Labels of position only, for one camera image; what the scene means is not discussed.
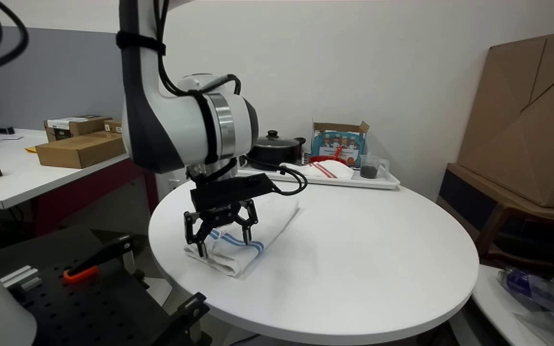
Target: small box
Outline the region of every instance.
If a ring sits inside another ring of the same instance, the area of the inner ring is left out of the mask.
[[[62,118],[62,120],[47,120],[45,130],[49,143],[83,137],[91,133],[105,132],[105,124],[112,118],[105,116],[81,116],[81,118]]]
[[[105,122],[106,133],[122,133],[122,120],[108,120]]]
[[[110,158],[126,155],[122,135],[91,133],[37,147],[43,166],[55,168],[89,168]]]
[[[489,51],[458,164],[554,208],[554,35]]]
[[[360,168],[368,155],[370,126],[314,124],[312,158],[339,158],[351,168]]]

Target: white wall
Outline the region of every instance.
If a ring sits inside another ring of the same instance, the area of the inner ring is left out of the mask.
[[[16,0],[33,28],[116,32],[116,0]],[[195,3],[172,12],[172,76],[237,74],[262,130],[372,126],[372,151],[435,199],[489,47],[554,33],[554,0]]]

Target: robotic arm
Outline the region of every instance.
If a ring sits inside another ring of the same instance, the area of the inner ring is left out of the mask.
[[[199,83],[181,91],[166,76],[162,43],[166,16],[187,0],[122,0],[122,33],[118,45],[126,85],[126,143],[133,162],[149,172],[164,174],[189,168],[197,181],[193,203],[197,212],[185,214],[185,237],[208,256],[205,239],[222,226],[239,224],[243,239],[253,243],[251,228],[258,224],[253,199],[268,193],[297,195],[305,191],[305,176],[282,168],[299,181],[295,193],[280,191],[266,176],[233,178],[237,158],[251,153],[258,139],[257,110],[241,95],[237,78]],[[160,93],[160,80],[174,97]],[[224,87],[237,82],[235,93]]]

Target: round white table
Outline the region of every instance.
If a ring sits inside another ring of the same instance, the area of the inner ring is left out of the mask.
[[[474,291],[480,260],[470,235],[408,189],[310,185],[285,233],[237,280],[185,255],[191,189],[162,201],[151,249],[218,320],[251,333],[308,345],[401,341],[451,320]]]

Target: white table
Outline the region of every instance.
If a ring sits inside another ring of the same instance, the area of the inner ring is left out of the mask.
[[[5,178],[0,178],[0,210],[14,208],[49,191],[128,160],[124,155],[85,170],[47,168],[41,166],[37,155],[26,153],[28,147],[45,143],[49,143],[45,132],[20,130],[14,137],[0,137],[0,170],[5,174]]]
[[[156,208],[151,249],[180,287],[206,295],[235,328],[310,345],[389,343],[445,324],[474,291],[470,235],[408,189],[310,185],[289,230],[239,280],[185,256],[191,189]]]
[[[554,320],[539,310],[518,303],[501,285],[503,270],[482,266],[474,301],[495,329],[516,346],[554,345]]]

